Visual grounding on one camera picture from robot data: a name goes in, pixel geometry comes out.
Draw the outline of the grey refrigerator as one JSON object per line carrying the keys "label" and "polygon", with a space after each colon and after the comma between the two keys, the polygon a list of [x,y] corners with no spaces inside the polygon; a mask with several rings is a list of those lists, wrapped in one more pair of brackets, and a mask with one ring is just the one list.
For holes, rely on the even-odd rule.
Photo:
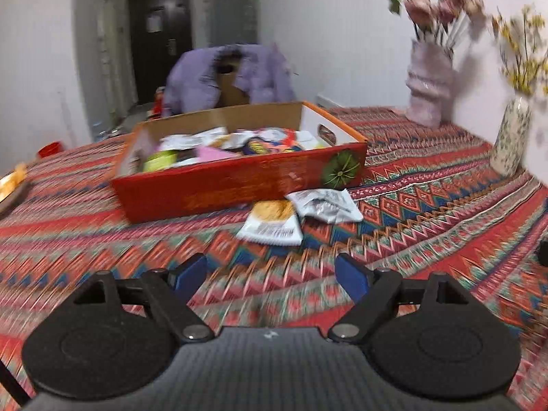
{"label": "grey refrigerator", "polygon": [[258,43],[258,0],[208,0],[208,46]]}

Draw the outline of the red bag on floor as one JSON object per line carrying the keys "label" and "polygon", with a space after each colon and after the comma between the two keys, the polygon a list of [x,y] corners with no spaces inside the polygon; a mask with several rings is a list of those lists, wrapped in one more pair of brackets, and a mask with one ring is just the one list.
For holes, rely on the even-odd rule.
{"label": "red bag on floor", "polygon": [[164,86],[160,86],[156,89],[153,107],[148,111],[148,117],[150,119],[158,119],[162,117],[164,89]]}

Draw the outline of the pink snack packet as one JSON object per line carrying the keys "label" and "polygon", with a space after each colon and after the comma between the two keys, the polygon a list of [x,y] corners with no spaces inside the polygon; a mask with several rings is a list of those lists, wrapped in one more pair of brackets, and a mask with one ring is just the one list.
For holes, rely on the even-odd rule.
{"label": "pink snack packet", "polygon": [[195,151],[196,158],[198,159],[199,163],[240,158],[240,153],[238,152],[232,152],[208,146],[198,146]]}

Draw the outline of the blue red chip bag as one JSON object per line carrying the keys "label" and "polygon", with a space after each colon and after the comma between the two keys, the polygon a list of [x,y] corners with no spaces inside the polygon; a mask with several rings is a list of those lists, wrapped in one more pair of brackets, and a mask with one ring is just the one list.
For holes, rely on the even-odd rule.
{"label": "blue red chip bag", "polygon": [[266,140],[254,136],[247,140],[241,149],[244,155],[270,155],[304,151],[305,149],[293,136],[286,136],[281,140]]}

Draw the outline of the orange cardboard box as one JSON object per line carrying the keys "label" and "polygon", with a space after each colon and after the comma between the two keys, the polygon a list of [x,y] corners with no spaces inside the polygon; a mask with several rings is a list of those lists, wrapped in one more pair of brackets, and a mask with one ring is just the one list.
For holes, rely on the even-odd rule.
{"label": "orange cardboard box", "polygon": [[[313,136],[325,131],[328,137],[321,149],[137,171],[136,165],[158,149],[163,137],[215,127],[229,132],[279,127]],[[126,219],[145,223],[283,199],[305,189],[356,187],[365,174],[367,149],[362,134],[308,102],[240,105],[138,124],[114,160],[110,183]]]}

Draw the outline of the white speckled vase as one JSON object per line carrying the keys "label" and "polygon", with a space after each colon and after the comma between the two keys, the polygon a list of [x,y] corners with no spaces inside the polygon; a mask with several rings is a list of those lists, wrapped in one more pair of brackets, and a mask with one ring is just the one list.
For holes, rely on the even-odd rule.
{"label": "white speckled vase", "polygon": [[516,95],[508,102],[498,136],[491,150],[489,164],[502,175],[515,174],[524,156],[531,124],[531,106],[528,98]]}

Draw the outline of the pink ribbed vase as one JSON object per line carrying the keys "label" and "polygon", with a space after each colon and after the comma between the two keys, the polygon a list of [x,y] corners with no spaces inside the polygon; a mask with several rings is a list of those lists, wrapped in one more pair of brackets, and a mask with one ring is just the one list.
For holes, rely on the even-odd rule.
{"label": "pink ribbed vase", "polygon": [[406,118],[428,128],[438,128],[443,104],[451,96],[453,75],[452,54],[445,47],[414,40],[406,80],[411,91]]}

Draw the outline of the brown chair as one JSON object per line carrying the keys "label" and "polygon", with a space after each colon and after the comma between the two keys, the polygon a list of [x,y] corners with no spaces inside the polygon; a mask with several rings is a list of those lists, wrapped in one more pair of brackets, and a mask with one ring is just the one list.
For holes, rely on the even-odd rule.
{"label": "brown chair", "polygon": [[248,105],[249,95],[235,86],[240,69],[240,60],[222,60],[215,68],[215,79],[219,90],[217,108]]}

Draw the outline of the dark entrance door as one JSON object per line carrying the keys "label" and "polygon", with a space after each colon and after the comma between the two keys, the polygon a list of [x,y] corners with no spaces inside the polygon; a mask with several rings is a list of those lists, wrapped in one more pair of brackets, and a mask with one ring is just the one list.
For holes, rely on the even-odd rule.
{"label": "dark entrance door", "polygon": [[137,103],[143,105],[193,48],[191,0],[127,0],[127,7]]}

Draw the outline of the colourful patterned tablecloth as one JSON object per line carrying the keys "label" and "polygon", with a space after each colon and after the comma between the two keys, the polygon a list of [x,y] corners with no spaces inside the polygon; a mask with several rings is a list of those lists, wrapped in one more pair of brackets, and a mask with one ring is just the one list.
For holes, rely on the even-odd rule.
{"label": "colourful patterned tablecloth", "polygon": [[191,306],[210,327],[328,328],[349,298],[334,280],[348,252],[403,276],[452,275],[515,333],[522,360],[510,394],[525,410],[547,406],[547,188],[488,164],[490,147],[445,124],[429,130],[385,108],[340,109],[367,138],[368,172],[352,198],[363,221],[305,220],[297,248],[238,240],[244,207],[130,225],[110,189],[113,138],[29,167],[29,194],[1,221],[1,359],[19,381],[21,346],[33,329],[98,270],[139,276],[196,252],[210,279]]}

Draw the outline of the pink dried roses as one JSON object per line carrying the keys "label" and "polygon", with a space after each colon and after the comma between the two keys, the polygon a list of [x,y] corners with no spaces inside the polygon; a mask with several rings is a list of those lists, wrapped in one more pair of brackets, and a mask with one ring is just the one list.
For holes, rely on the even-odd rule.
{"label": "pink dried roses", "polygon": [[468,29],[482,31],[487,22],[484,0],[387,0],[390,13],[406,13],[415,40],[433,43],[449,54]]}

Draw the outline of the yellow dried flowers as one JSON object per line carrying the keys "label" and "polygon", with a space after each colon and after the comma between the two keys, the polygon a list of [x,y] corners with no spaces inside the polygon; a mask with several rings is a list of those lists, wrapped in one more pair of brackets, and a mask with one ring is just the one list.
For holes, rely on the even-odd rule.
{"label": "yellow dried flowers", "polygon": [[519,94],[547,96],[547,20],[533,5],[518,15],[491,18],[501,58],[501,75]]}

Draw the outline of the white grey crumpled packet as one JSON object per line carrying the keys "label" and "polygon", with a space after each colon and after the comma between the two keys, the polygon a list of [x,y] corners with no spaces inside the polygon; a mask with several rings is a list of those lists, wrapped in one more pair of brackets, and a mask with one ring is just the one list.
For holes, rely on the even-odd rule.
{"label": "white grey crumpled packet", "polygon": [[326,224],[360,223],[363,214],[348,191],[316,188],[285,196],[301,217],[310,217]]}

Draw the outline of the plate of orange peels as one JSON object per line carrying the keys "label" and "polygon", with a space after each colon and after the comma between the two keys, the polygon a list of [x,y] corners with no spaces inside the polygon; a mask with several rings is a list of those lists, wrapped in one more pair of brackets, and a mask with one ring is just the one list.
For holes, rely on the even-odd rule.
{"label": "plate of orange peels", "polygon": [[0,182],[0,212],[5,215],[13,209],[30,188],[27,165],[21,162],[2,177]]}

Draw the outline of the red bucket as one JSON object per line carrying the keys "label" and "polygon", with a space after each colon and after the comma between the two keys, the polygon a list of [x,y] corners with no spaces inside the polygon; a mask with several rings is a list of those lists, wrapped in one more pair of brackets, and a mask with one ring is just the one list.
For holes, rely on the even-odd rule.
{"label": "red bucket", "polygon": [[50,156],[54,156],[65,150],[64,145],[60,141],[51,142],[37,152],[38,159],[44,159]]}

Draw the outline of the golden cracker packet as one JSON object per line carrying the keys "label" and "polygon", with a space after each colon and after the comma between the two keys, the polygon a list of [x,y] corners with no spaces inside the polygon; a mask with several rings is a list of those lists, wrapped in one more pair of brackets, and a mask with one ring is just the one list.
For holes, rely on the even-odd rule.
{"label": "golden cracker packet", "polygon": [[236,238],[269,246],[298,246],[303,234],[292,203],[267,200],[253,205]]}

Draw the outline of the white snack packet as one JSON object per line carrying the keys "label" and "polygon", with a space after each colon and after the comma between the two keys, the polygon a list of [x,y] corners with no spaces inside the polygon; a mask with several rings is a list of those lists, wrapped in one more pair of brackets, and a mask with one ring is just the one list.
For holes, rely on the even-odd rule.
{"label": "white snack packet", "polygon": [[180,151],[197,149],[198,147],[209,147],[219,140],[224,140],[227,136],[228,132],[225,127],[216,127],[194,135],[175,134],[163,137],[159,142],[157,150]]}

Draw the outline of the purple puffer jacket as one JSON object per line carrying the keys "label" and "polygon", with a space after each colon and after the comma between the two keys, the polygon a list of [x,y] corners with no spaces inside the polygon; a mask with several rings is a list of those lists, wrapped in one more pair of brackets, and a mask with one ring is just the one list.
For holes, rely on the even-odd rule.
{"label": "purple puffer jacket", "polygon": [[240,59],[233,86],[252,104],[295,100],[287,61],[277,47],[226,45],[193,49],[171,69],[163,92],[163,116],[210,110],[218,105],[221,90],[216,80],[221,61]]}

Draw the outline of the yellow green snack packet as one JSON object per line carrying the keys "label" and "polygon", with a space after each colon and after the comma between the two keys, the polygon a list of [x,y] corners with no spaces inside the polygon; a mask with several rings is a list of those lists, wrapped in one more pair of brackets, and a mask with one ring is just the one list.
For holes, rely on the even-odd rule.
{"label": "yellow green snack packet", "polygon": [[177,156],[178,152],[176,150],[156,152],[146,158],[146,161],[143,163],[142,172],[150,173],[169,169],[177,163]]}

